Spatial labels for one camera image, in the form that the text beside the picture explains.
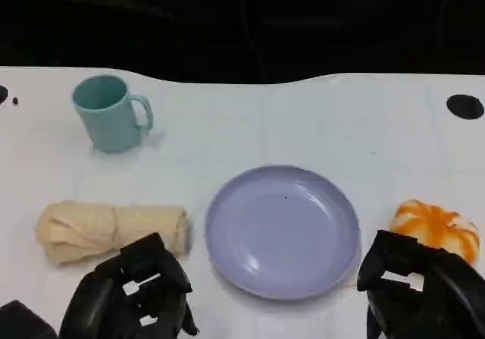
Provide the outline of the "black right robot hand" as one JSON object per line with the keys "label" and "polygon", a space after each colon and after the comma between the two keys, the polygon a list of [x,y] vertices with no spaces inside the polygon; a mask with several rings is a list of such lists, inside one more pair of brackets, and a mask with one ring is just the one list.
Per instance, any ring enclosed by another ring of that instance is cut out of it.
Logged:
{"label": "black right robot hand", "polygon": [[358,272],[369,338],[482,338],[484,279],[462,257],[379,230]]}

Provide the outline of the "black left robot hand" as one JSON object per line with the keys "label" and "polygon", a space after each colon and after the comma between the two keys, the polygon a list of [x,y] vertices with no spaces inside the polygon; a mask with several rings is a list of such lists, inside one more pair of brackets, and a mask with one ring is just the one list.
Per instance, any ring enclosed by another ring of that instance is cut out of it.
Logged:
{"label": "black left robot hand", "polygon": [[157,233],[120,249],[80,281],[61,338],[176,338],[199,334],[186,296],[192,287]]}

